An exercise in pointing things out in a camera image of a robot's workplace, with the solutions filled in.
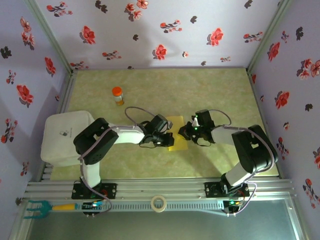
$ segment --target black cable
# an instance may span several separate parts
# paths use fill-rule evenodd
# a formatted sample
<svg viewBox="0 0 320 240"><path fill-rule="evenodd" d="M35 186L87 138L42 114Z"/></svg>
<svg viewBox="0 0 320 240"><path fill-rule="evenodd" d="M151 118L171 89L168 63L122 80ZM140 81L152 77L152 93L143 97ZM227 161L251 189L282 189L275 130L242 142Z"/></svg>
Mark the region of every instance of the black cable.
<svg viewBox="0 0 320 240"><path fill-rule="evenodd" d="M210 142L210 145L202 145L202 144L199 144L198 142L196 143L198 146L200 147L210 147L211 146L211 142Z"/></svg>
<svg viewBox="0 0 320 240"><path fill-rule="evenodd" d="M155 149L157 146L154 147L149 147L149 146L141 146L141 144L139 144L140 148L146 148L146 149Z"/></svg>

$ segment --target white box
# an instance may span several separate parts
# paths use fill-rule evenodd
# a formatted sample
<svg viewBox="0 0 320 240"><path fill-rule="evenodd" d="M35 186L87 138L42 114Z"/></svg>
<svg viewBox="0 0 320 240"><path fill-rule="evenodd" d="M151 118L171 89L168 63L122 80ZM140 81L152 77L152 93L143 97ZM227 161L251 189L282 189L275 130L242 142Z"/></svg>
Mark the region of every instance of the white box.
<svg viewBox="0 0 320 240"><path fill-rule="evenodd" d="M88 111L55 114L47 118L41 146L41 159L55 167L80 163L75 137L94 122Z"/></svg>

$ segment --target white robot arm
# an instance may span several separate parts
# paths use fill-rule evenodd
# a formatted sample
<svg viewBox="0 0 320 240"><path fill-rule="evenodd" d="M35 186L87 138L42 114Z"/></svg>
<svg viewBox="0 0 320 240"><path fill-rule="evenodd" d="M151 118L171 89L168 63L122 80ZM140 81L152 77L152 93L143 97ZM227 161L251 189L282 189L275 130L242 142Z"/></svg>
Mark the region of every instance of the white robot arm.
<svg viewBox="0 0 320 240"><path fill-rule="evenodd" d="M213 111L225 114L220 110ZM192 122L189 121L179 130L179 134L186 140L198 144L198 139L203 138L210 144L235 146L239 162L221 176L220 187L224 194L241 188L245 181L255 174L268 171L278 161L275 148L259 125L248 128L230 126L231 120L228 117L229 125L216 126L211 119L210 110L206 109L197 111L191 118Z"/></svg>
<svg viewBox="0 0 320 240"><path fill-rule="evenodd" d="M132 143L142 145L152 142L154 147L174 145L172 126L162 115L156 115L151 121L132 126L117 126L98 118L79 135L73 143L76 152L81 155L81 175L90 188L101 182L100 161L114 144Z"/></svg>

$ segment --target masking tape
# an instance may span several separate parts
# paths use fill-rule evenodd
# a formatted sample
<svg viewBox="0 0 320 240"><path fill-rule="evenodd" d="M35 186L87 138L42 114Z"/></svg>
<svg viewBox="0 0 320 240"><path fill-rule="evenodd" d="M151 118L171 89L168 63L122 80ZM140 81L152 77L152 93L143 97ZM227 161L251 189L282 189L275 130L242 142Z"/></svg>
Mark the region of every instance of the masking tape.
<svg viewBox="0 0 320 240"><path fill-rule="evenodd" d="M155 201L158 200L158 199L162 200L162 202L163 202L163 206L160 207L160 208L157 208L157 207L155 206ZM155 195L155 196L151 199L151 208L152 208L152 210L155 211L156 213L161 213L161 212L163 212L163 211L167 208L167 200L166 200L163 196L161 196L161 195Z"/></svg>

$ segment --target pill bottle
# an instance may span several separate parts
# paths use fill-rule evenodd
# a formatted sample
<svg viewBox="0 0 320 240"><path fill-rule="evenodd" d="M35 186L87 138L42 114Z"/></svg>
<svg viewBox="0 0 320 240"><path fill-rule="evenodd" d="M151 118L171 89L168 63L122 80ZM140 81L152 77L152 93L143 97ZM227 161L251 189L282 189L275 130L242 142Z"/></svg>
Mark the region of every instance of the pill bottle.
<svg viewBox="0 0 320 240"><path fill-rule="evenodd" d="M125 103L121 87L119 86L114 87L112 89L112 94L114 96L115 104L117 104L118 106L121 106Z"/></svg>

